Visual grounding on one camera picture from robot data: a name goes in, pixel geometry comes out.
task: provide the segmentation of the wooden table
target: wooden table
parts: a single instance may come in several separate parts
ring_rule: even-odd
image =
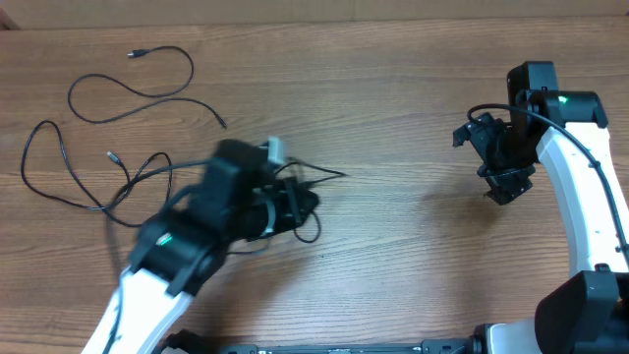
[[[189,68],[180,54],[125,56],[164,44],[197,64],[179,95],[212,104],[227,130],[185,102],[99,126],[70,112],[66,92],[82,74],[148,92],[182,83]],[[22,183],[24,143],[44,119],[60,125],[78,174],[104,201],[124,183],[108,150],[135,171],[156,151],[186,161],[209,156],[221,139],[278,135],[290,154],[351,175],[318,189],[319,242],[286,234],[262,256],[231,258],[173,328],[232,341],[414,342],[531,316],[568,274],[543,168],[532,191],[500,207],[483,197],[473,149],[451,147],[469,107],[506,102],[506,73],[525,60],[552,60],[563,89],[600,95],[629,191],[626,18],[3,31],[0,48],[2,353],[79,353],[115,287],[103,216]],[[75,96],[93,119],[149,101],[96,79]],[[27,171],[42,190],[87,202],[50,128],[36,137]],[[178,171],[176,187],[200,174]],[[165,181],[147,180],[117,213],[152,215]],[[133,248],[134,230],[118,236],[122,252]]]

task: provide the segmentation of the cable connector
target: cable connector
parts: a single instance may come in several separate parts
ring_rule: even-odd
[[[107,156],[109,156],[109,159],[111,159],[115,164],[121,163],[120,158],[118,158],[115,153],[108,151]]]
[[[150,53],[150,50],[148,49],[134,49],[127,53],[127,57],[129,59],[140,58],[141,56],[145,56],[148,53]]]

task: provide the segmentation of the wooden tabletop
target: wooden tabletop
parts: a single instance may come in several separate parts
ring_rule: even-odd
[[[196,63],[178,96],[211,104],[227,130],[187,102],[105,125],[72,114],[67,90],[83,74],[146,92],[180,85],[189,70],[181,54],[126,58],[166,44]],[[289,154],[351,175],[317,189],[319,242],[285,234],[264,255],[231,257],[173,328],[256,344],[416,342],[533,315],[568,276],[550,182],[538,166],[534,188],[498,206],[483,197],[473,149],[451,146],[468,108],[507,101],[506,73],[525,60],[552,60],[561,88],[600,95],[616,173],[629,191],[622,17],[2,31],[0,48],[2,353],[81,352],[115,288],[103,215],[46,200],[20,178],[24,143],[44,119],[59,124],[77,173],[103,201],[125,181],[109,150],[135,173],[157,151],[182,162],[211,155],[221,139],[277,135]],[[92,119],[147,102],[99,79],[75,95]],[[27,174],[47,193],[88,203],[50,127],[32,144]],[[200,174],[176,172],[176,189]],[[117,214],[151,216],[165,182],[142,183]],[[126,255],[135,230],[117,231]]]

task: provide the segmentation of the table surface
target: table surface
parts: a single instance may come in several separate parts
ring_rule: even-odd
[[[196,63],[178,95],[213,105],[227,130],[187,102],[105,125],[72,114],[67,90],[83,74],[147,92],[180,85],[189,70],[180,54],[125,56],[166,44]],[[351,175],[317,190],[319,242],[287,233],[264,255],[230,258],[173,327],[225,341],[415,342],[530,317],[568,276],[550,182],[539,166],[530,192],[495,205],[483,197],[473,149],[451,147],[468,108],[506,102],[506,73],[525,60],[552,60],[561,88],[600,95],[629,187],[626,18],[3,31],[0,47],[2,353],[80,352],[115,288],[103,216],[46,200],[20,178],[24,143],[41,120],[59,124],[78,175],[104,201],[124,183],[108,150],[135,172],[156,151],[181,162],[209,156],[221,139],[276,135],[291,155]],[[75,96],[92,119],[150,101],[99,79]],[[48,193],[88,202],[50,128],[33,142],[27,172]],[[200,174],[176,172],[176,188]],[[117,213],[146,219],[165,182],[147,180]],[[121,254],[130,251],[134,230],[117,232]]]

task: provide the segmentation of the white arm segment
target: white arm segment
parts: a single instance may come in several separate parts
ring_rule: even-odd
[[[609,132],[596,123],[566,123],[566,130],[600,162],[623,230],[629,233],[629,209],[611,163]],[[627,272],[623,255],[615,251],[619,243],[609,204],[590,161],[553,128],[544,133],[537,152],[554,187],[566,228],[570,277],[581,270],[595,270],[595,265],[603,263],[612,271]],[[487,349],[489,354],[541,354],[535,336],[535,320],[493,325],[487,334]]]
[[[166,330],[186,312],[194,297],[184,292],[176,297],[166,294],[168,282],[146,269],[135,274],[125,270],[121,281],[124,293],[119,340],[109,353],[151,353]],[[102,354],[116,322],[118,301],[116,290],[83,354]]]

